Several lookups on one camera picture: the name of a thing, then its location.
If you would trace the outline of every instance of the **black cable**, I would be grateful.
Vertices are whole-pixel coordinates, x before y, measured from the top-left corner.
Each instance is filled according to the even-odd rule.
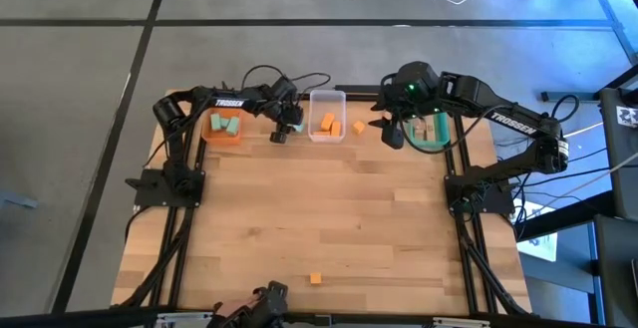
[[[577,196],[575,196],[575,195],[563,195],[563,196],[559,196],[559,195],[555,195],[555,194],[551,194],[551,193],[547,193],[547,192],[529,192],[529,191],[528,191],[528,192],[526,192],[526,194],[544,194],[544,195],[546,195],[546,196],[550,196],[550,197],[553,197],[553,198],[559,198],[559,199],[563,199],[563,198],[572,198],[572,199],[576,199],[576,200],[578,200],[579,202],[582,202],[584,205],[587,205],[587,206],[589,206],[590,208],[593,208],[593,209],[595,209],[595,210],[598,210],[598,208],[596,208],[593,204],[591,204],[591,203],[589,203],[589,202],[587,202],[587,201],[585,201],[585,200],[583,200],[583,199],[581,199],[581,198],[578,198],[578,197],[577,197]]]
[[[479,122],[485,117],[487,116],[487,114],[491,113],[492,111],[496,110],[496,109],[502,109],[502,108],[509,108],[509,106],[507,105],[496,105],[493,106],[489,109],[487,109],[485,112],[483,112],[482,114],[480,114],[480,116],[470,125],[470,127],[461,135],[460,138],[457,138],[457,140],[453,143],[450,144],[448,146],[446,146],[444,149],[441,150],[436,150],[436,151],[427,151],[427,150],[423,150],[421,148],[419,148],[417,145],[415,145],[415,143],[412,142],[412,140],[410,139],[410,136],[408,135],[408,133],[406,132],[406,128],[403,124],[403,118],[401,117],[401,115],[399,115],[399,126],[401,127],[401,131],[403,132],[403,137],[404,139],[406,139],[406,141],[408,142],[408,144],[415,149],[416,151],[418,151],[419,153],[423,153],[423,154],[428,154],[428,155],[437,155],[437,154],[443,154],[446,153],[448,151],[450,151],[451,149],[453,149],[456,145],[460,144],[463,140],[466,139],[466,137],[468,136],[468,134],[472,131],[473,128],[475,128]]]
[[[250,75],[250,73],[252,73],[253,71],[257,70],[257,69],[261,69],[261,68],[267,68],[267,69],[272,69],[274,71],[276,71],[277,73],[279,73],[279,75],[281,75],[282,77],[286,77],[286,75],[279,70],[279,68],[273,67],[272,65],[256,65],[253,66],[252,68],[250,68],[246,74],[244,74],[243,79],[241,79],[241,88],[239,90],[243,90],[245,88],[245,84],[246,84],[246,79],[248,79],[248,75]]]
[[[524,206],[521,206],[520,210],[518,211],[518,217],[516,218],[516,221],[514,222],[514,226],[516,226],[517,224],[523,223],[525,221],[527,221],[527,210],[525,209]],[[522,226],[522,228],[520,229],[520,232],[516,236],[516,242],[520,241],[520,238],[522,237],[522,234],[524,232],[525,232],[525,225]]]
[[[127,243],[127,239],[129,239],[129,230],[131,229],[131,224],[133,223],[133,221],[136,219],[137,216],[139,216],[140,214],[142,214],[144,211],[146,211],[149,208],[150,206],[142,206],[137,212],[135,212],[131,216],[131,218],[129,218],[129,221],[127,222],[127,228],[124,231],[124,243]]]
[[[554,109],[551,111],[551,116],[553,118],[556,118],[556,112],[558,111],[558,108],[560,107],[560,104],[562,104],[565,100],[570,99],[570,98],[574,100],[574,108],[571,110],[571,113],[569,113],[569,115],[567,115],[566,117],[564,117],[562,119],[558,119],[559,123],[564,123],[567,120],[571,119],[571,117],[574,116],[574,114],[576,114],[576,111],[578,111],[578,107],[580,106],[580,99],[578,99],[578,97],[575,96],[575,95],[568,94],[568,95],[565,95],[564,97],[560,98],[556,102],[556,105],[554,105]]]
[[[475,216],[477,215],[477,209],[475,208],[474,204],[473,204],[471,201],[470,201],[470,206],[472,207],[472,212],[470,213],[470,217],[469,217],[468,219],[463,219],[463,223],[468,223],[468,222],[472,221],[473,219],[475,219]],[[449,214],[452,218],[454,218],[454,217],[455,217],[455,216],[454,216],[454,214],[453,214],[450,210],[448,211],[448,214]]]
[[[529,186],[529,185],[525,185],[525,184],[527,183],[527,180],[529,179],[530,176],[531,176],[531,172],[528,173],[525,176],[525,178],[520,182],[520,188],[518,189],[518,192],[514,195],[514,197],[512,199],[517,198],[518,195],[521,194],[521,193],[522,193],[522,196],[525,197],[525,193],[523,191],[523,188]]]
[[[319,87],[321,87],[321,86],[324,86],[324,85],[328,84],[328,83],[330,82],[330,80],[332,80],[332,77],[331,77],[330,75],[326,74],[326,73],[310,73],[310,74],[302,75],[302,76],[297,77],[297,78],[290,79],[290,81],[291,81],[291,82],[294,82],[294,81],[301,80],[301,79],[305,79],[305,78],[308,78],[308,77],[311,77],[311,76],[322,76],[322,77],[325,77],[325,78],[326,78],[326,80],[325,80],[325,81],[323,81],[323,82],[322,82],[322,83],[320,83],[320,84],[311,85],[311,86],[307,87],[306,89],[304,89],[304,90],[301,92],[301,94],[299,94],[299,95],[297,96],[297,104],[296,104],[296,105],[299,105],[299,101],[301,101],[301,97],[302,97],[304,94],[306,94],[306,92],[307,92],[308,90],[310,90],[310,89],[314,89],[314,88],[319,88]]]
[[[156,147],[155,150],[153,150],[153,153],[151,154],[151,156],[149,157],[149,159],[142,165],[142,167],[146,167],[147,164],[151,163],[151,160],[158,154],[158,151],[161,149],[161,147],[166,143],[166,139],[162,140],[161,143],[159,143],[159,145]]]
[[[622,168],[636,168],[636,167],[638,167],[638,164],[626,164]],[[612,167],[601,167],[601,168],[591,169],[591,170],[587,170],[587,171],[583,171],[583,172],[566,174],[564,176],[559,176],[559,177],[546,179],[546,180],[543,180],[541,182],[534,182],[534,183],[526,184],[525,187],[532,187],[532,186],[536,186],[536,185],[539,185],[539,184],[548,183],[548,182],[551,182],[551,181],[557,180],[557,179],[570,178],[570,177],[580,176],[580,175],[584,175],[584,174],[601,172],[601,171],[608,170],[608,169],[612,169]]]
[[[379,84],[379,86],[383,87],[384,85],[386,85],[386,81],[388,81],[388,79],[393,79],[396,77],[397,77],[397,73],[386,75],[385,77],[381,78],[381,84]]]
[[[583,159],[590,158],[590,157],[592,157],[592,156],[594,156],[594,155],[596,155],[596,154],[602,153],[602,152],[604,152],[604,151],[606,151],[606,150],[607,150],[607,148],[600,149],[600,150],[595,151],[595,152],[593,152],[593,153],[591,153],[591,154],[587,154],[587,155],[585,155],[584,157],[580,157],[580,158],[572,159],[572,160],[568,161],[568,163],[574,163],[574,162],[577,162],[577,161],[579,161],[579,160],[583,160]]]
[[[508,148],[510,146],[514,146],[514,145],[518,145],[518,144],[524,143],[524,142],[526,142],[528,140],[529,140],[529,138],[518,138],[518,139],[512,139],[512,140],[503,140],[503,141],[500,141],[498,143],[494,143],[494,145],[496,147],[499,147],[499,148]]]

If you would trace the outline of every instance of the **small orange block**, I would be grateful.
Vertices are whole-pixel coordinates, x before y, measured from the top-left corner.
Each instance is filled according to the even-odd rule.
[[[335,121],[335,115],[332,113],[328,113],[324,115],[323,120],[321,121],[321,130],[330,131],[330,126],[332,122]]]
[[[330,136],[338,137],[341,134],[341,123],[334,122],[332,123],[332,127],[330,127]]]
[[[355,133],[357,133],[357,135],[363,133],[363,130],[366,129],[366,124],[362,123],[362,122],[356,122],[352,125],[352,128],[355,130]]]
[[[321,284],[321,273],[310,273],[310,284]]]

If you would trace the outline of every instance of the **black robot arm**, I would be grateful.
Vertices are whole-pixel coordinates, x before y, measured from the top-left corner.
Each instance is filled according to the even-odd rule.
[[[394,149],[400,149],[404,143],[406,134],[400,129],[403,121],[441,112],[487,118],[533,139],[520,155],[488,167],[472,166],[464,175],[450,177],[450,181],[465,187],[501,182],[532,171],[556,173],[567,169],[568,145],[562,137],[560,122],[548,113],[539,114],[499,97],[475,77],[446,72],[438,76],[429,64],[410,63],[384,78],[372,110],[391,114],[390,119],[370,124],[382,129],[382,141]],[[420,151],[439,154],[451,148]]]
[[[153,105],[153,112],[164,136],[167,157],[162,169],[147,168],[140,179],[126,180],[138,192],[136,205],[199,205],[204,172],[199,167],[188,167],[183,133],[194,126],[206,109],[236,108],[255,117],[263,115],[275,123],[270,140],[284,144],[291,126],[303,121],[303,109],[297,99],[296,87],[283,76],[272,86],[260,85],[241,91],[230,90],[225,84],[221,89],[199,86],[161,98]],[[182,102],[191,104],[189,115],[179,106]]]

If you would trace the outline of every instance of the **wooden tabletop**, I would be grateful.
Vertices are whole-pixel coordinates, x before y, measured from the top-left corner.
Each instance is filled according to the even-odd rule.
[[[379,118],[370,106],[349,102],[346,129]],[[275,145],[268,140],[273,129],[268,119],[246,115],[240,146],[207,146],[180,308],[210,309],[277,280],[289,286],[289,308],[296,312],[468,314],[443,155],[423,155],[407,145],[392,150],[372,127],[360,136],[348,132],[339,145],[313,144],[306,133]],[[153,147],[160,141],[157,129]],[[472,164],[495,162],[487,122],[468,136],[468,146]],[[164,159],[158,155],[152,166]],[[456,164],[461,171],[458,155]],[[128,298],[156,263],[166,212],[154,207],[133,223],[113,303]],[[529,309],[511,227],[497,215],[481,218],[490,266]],[[322,274],[321,285],[310,285],[313,272]],[[166,277],[162,302],[171,268]]]

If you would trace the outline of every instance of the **gray floor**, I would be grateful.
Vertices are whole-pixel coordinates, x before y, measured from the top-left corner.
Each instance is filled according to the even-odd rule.
[[[0,0],[0,18],[145,18],[151,1]],[[163,0],[159,16],[605,18],[597,0],[472,0],[461,6],[435,0]],[[0,188],[41,202],[35,210],[7,206],[0,211],[0,316],[47,309],[141,32],[0,29]],[[140,174],[155,126],[151,105],[166,90],[221,80],[237,86],[246,69],[262,63],[290,75],[325,71],[333,84],[375,84],[412,60],[430,62],[437,71],[475,75],[498,94],[540,111],[551,109],[537,100],[540,91],[592,91],[629,66],[608,29],[155,28],[70,308],[110,303],[134,196],[124,179]],[[273,79],[267,72],[253,77],[255,82]],[[564,129],[599,120],[595,106],[583,107]],[[497,127],[493,135],[497,142],[515,137]],[[595,129],[574,138],[572,156],[602,147],[602,131]],[[499,154],[507,157],[516,150],[521,148]],[[601,155],[569,171],[605,164]],[[542,189],[563,193],[578,182]],[[608,187],[602,181],[577,195]],[[542,196],[531,200],[548,202]]]

